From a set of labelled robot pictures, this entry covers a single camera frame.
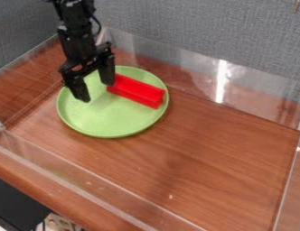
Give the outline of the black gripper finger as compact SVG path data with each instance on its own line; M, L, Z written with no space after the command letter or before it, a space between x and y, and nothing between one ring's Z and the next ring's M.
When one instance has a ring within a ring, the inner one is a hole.
M83 77L76 76L65 81L72 96L81 102L88 103L91 101L88 89L83 80Z
M115 59L112 55L108 55L100 60L98 72L102 83L112 86L115 82Z

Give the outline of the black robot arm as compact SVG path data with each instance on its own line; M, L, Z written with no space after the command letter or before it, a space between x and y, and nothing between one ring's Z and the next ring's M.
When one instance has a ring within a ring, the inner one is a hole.
M95 36L102 32L102 24L94 16L94 0L45 0L56 10L60 25L56 34L65 55L59 67L63 86L83 102L91 97L84 77L98 71L100 82L111 87L115 83L115 56L111 42L95 44Z

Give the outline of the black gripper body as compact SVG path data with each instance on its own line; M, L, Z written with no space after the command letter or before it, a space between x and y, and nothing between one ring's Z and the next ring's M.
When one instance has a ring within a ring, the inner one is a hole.
M114 56L114 53L111 43L95 45L90 28L75 33L64 26L59 26L56 34L65 55L65 61L57 70L65 86L68 79L76 76L84 78L91 72L98 71L100 60L108 55Z

